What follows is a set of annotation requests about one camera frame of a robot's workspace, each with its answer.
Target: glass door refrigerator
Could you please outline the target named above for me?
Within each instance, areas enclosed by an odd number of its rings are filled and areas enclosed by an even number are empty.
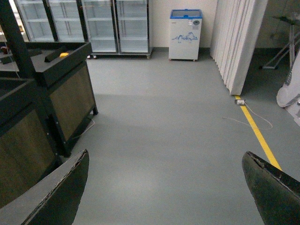
[[[96,55],[150,57],[151,0],[81,0],[88,40]]]
[[[53,42],[51,29],[44,2],[42,0],[15,0],[29,41]]]
[[[116,0],[120,53],[149,50],[148,1]]]
[[[58,41],[84,42],[76,0],[48,0]]]
[[[94,53],[116,53],[112,0],[82,0],[88,40]]]

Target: yellow tape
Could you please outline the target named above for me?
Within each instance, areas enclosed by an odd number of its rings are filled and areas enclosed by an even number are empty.
[[[277,162],[277,160],[275,159],[275,156],[273,155],[271,149],[269,148],[266,140],[264,139],[261,131],[257,128],[257,125],[255,124],[251,114],[249,113],[248,109],[246,106],[241,106],[240,107],[243,111],[243,113],[245,114],[245,117],[247,118],[249,124],[251,125],[253,131],[254,131],[254,134],[256,135],[259,143],[261,144],[262,146],[262,149],[264,150],[264,153],[266,154],[266,156],[268,157],[268,160],[270,161],[270,163],[275,166],[277,169],[281,170],[281,167],[279,165],[279,163]]]

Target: white cable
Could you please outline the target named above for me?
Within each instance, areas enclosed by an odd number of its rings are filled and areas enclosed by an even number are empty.
[[[81,135],[78,135],[78,136],[76,136],[76,137],[73,137],[72,139],[81,137],[82,135],[84,135],[89,129],[91,129],[91,128],[96,124],[96,123],[94,122],[93,119],[90,119],[90,120],[93,122],[93,124],[92,124],[91,126],[89,126],[88,128],[86,128],[85,131],[83,131],[83,133],[82,133]]]
[[[270,124],[271,127],[269,128],[259,128],[259,127],[253,127],[247,123],[244,123],[242,121],[239,121],[239,120],[235,120],[235,119],[232,119],[232,118],[228,118],[228,117],[222,117],[222,119],[228,119],[228,120],[233,120],[233,121],[236,121],[238,123],[242,123],[242,124],[245,124],[247,125],[248,127],[251,127],[252,129],[259,129],[259,130],[271,130],[273,128],[273,125],[268,121],[266,120],[265,118],[261,117],[260,115],[256,114],[255,112],[252,111],[252,109],[246,104],[246,102],[244,102],[245,106],[255,115],[255,116],[258,116],[259,118],[263,119],[264,121],[266,121],[267,123]]]
[[[9,52],[8,52],[8,46],[7,46],[6,42],[4,42],[4,43],[5,43],[5,46],[6,46],[6,48],[7,48],[7,53],[9,54]],[[13,61],[13,59],[11,58],[10,55],[9,55],[9,58],[10,58],[10,60],[11,60],[11,62],[12,62],[12,65],[13,65],[13,68],[14,68],[15,73],[17,74],[18,78],[20,78],[20,76],[19,76],[19,74],[18,74],[18,71],[17,71],[17,69],[16,69],[16,67],[15,67],[15,65],[14,65],[14,61]]]

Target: white wall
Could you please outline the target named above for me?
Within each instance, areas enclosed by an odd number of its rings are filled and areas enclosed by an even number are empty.
[[[291,12],[300,13],[299,0],[269,0],[262,21],[262,26],[256,48],[283,47],[288,43],[289,24],[272,18],[273,16],[287,16]]]
[[[210,47],[217,0],[153,0],[154,47],[169,47],[171,10],[186,8],[202,10],[200,47]]]

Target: chest freezer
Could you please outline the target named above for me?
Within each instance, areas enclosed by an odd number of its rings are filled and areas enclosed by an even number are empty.
[[[170,15],[169,60],[198,59],[202,11],[172,10]]]

